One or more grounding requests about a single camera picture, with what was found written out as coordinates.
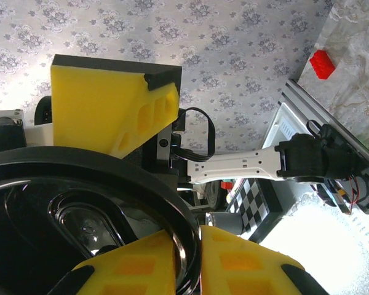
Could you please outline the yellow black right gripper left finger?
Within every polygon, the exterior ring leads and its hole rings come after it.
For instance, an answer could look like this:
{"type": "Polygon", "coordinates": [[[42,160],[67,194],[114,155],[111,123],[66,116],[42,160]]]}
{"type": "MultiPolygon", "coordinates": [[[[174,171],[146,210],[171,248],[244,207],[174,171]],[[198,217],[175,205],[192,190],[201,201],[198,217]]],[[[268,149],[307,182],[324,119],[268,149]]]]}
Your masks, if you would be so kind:
{"type": "Polygon", "coordinates": [[[175,295],[175,251],[161,230],[83,261],[47,295],[175,295]]]}

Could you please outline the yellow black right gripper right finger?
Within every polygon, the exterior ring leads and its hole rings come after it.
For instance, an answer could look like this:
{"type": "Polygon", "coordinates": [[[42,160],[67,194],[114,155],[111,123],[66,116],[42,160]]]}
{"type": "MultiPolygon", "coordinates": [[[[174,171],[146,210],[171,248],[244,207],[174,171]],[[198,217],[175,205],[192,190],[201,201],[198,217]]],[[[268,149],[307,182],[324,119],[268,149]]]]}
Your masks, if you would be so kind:
{"type": "Polygon", "coordinates": [[[329,295],[290,256],[201,226],[200,295],[329,295]]]}

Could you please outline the grey metal cylinder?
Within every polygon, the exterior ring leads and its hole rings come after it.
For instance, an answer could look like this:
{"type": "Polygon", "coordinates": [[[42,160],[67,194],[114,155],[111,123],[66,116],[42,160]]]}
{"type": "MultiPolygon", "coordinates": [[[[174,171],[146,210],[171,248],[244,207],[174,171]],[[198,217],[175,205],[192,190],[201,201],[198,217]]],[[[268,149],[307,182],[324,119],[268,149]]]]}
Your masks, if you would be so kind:
{"type": "Polygon", "coordinates": [[[225,230],[234,235],[240,235],[244,229],[242,217],[239,213],[225,211],[206,213],[205,224],[225,230]]]}

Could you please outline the black white checkerboard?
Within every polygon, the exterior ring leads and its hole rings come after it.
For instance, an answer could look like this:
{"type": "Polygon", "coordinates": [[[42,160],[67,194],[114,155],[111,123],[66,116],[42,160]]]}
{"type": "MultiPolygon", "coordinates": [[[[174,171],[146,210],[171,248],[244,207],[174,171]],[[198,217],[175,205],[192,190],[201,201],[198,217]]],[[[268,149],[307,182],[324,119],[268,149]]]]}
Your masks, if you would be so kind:
{"type": "Polygon", "coordinates": [[[237,235],[254,240],[253,236],[267,224],[276,204],[271,182],[265,179],[237,179],[229,196],[226,211],[238,213],[242,222],[242,229],[237,235]]]}

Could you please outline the small red toy brick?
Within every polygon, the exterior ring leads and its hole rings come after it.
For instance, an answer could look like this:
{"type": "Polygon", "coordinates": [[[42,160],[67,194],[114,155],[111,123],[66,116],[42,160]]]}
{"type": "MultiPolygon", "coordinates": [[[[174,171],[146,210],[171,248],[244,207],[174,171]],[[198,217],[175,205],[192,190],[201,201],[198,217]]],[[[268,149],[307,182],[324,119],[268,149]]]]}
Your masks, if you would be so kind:
{"type": "Polygon", "coordinates": [[[332,60],[324,50],[316,50],[309,61],[316,76],[321,80],[327,80],[335,71],[332,60]]]}

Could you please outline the aluminium mounting rail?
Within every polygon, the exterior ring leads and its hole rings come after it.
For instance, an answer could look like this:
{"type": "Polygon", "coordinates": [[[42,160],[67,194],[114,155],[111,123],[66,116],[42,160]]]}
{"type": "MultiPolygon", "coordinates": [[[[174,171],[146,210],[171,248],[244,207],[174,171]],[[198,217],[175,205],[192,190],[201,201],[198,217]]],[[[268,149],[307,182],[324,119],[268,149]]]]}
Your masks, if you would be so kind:
{"type": "Polygon", "coordinates": [[[316,144],[301,150],[317,159],[324,178],[345,179],[354,175],[369,183],[369,149],[320,103],[291,79],[285,83],[280,101],[287,103],[302,123],[320,125],[315,128],[316,144]]]}

